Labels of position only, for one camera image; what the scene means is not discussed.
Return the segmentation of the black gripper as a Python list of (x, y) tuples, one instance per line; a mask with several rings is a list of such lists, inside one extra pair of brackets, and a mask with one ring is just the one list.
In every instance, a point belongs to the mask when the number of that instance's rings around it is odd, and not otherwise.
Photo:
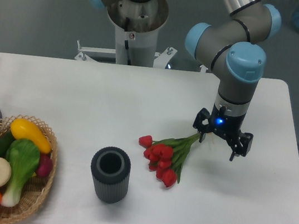
[(199, 134), (199, 141), (203, 142), (207, 133), (214, 133), (228, 141), (232, 152), (229, 161), (235, 157), (245, 157), (252, 146), (253, 134), (242, 133), (241, 126), (245, 114), (241, 116), (228, 116), (220, 111), (221, 108), (213, 106), (211, 114), (206, 108), (202, 108), (196, 115), (193, 123)]

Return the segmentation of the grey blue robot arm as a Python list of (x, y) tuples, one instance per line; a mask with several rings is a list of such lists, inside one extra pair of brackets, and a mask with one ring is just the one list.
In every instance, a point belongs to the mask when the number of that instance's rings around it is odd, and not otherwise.
[[(168, 19), (166, 0), (89, 0), (106, 8), (115, 27), (115, 59), (118, 64), (152, 67), (159, 30)], [(201, 137), (214, 133), (245, 156), (253, 135), (241, 125), (262, 78), (266, 54), (259, 43), (281, 27), (281, 15), (261, 0), (224, 0), (230, 20), (220, 27), (198, 23), (186, 35), (185, 48), (219, 78), (213, 109), (202, 109), (193, 123)]]

